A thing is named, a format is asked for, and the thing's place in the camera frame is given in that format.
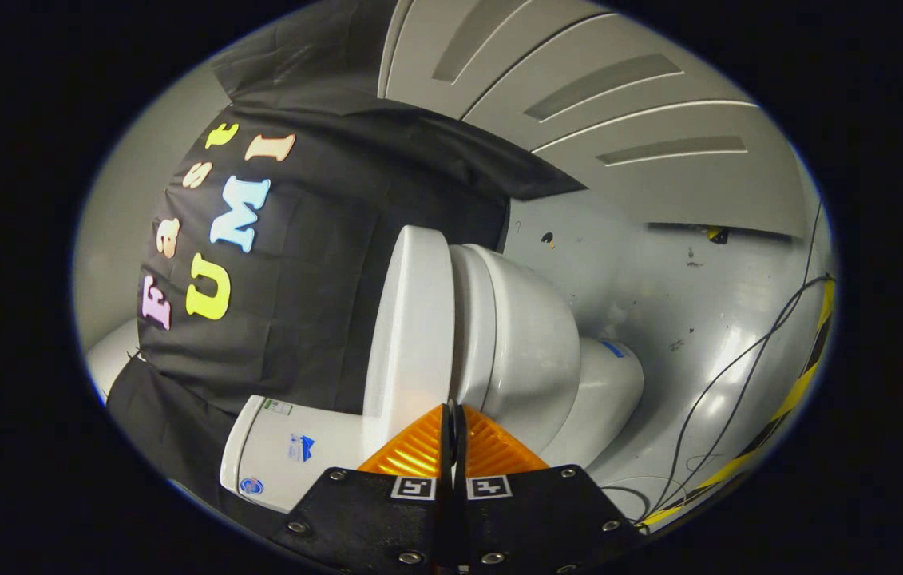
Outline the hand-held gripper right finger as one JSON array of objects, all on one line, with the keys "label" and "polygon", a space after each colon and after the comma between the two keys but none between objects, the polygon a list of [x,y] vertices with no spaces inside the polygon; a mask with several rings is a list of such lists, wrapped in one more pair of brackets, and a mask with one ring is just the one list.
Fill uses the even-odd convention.
[{"label": "hand-held gripper right finger", "polygon": [[454,432],[455,574],[592,574],[644,542],[582,466],[550,466],[470,406]]}]

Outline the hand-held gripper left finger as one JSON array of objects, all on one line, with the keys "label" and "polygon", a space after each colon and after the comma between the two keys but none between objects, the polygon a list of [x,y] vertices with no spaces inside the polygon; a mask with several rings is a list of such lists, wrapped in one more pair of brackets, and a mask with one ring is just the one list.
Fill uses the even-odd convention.
[{"label": "hand-held gripper left finger", "polygon": [[439,404],[357,467],[327,467],[287,514],[283,548],[335,574],[443,574],[454,417]]}]

